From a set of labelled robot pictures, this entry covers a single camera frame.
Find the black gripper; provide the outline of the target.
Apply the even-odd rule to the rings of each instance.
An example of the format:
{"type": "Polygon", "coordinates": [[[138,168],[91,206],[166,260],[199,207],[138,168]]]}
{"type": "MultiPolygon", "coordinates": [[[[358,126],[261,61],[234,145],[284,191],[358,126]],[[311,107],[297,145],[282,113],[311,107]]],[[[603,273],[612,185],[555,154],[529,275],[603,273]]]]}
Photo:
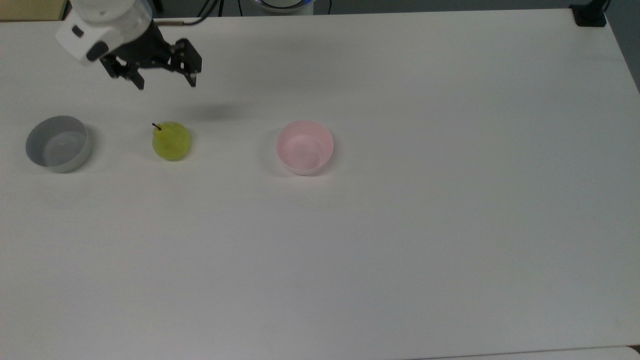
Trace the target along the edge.
{"type": "Polygon", "coordinates": [[[148,68],[153,60],[170,57],[170,69],[185,77],[190,87],[197,86],[197,78],[202,71],[202,57],[186,38],[181,38],[172,47],[163,38],[155,23],[151,23],[137,39],[120,45],[100,59],[100,63],[112,79],[123,78],[132,82],[142,91],[145,80],[139,68],[148,68]]]}

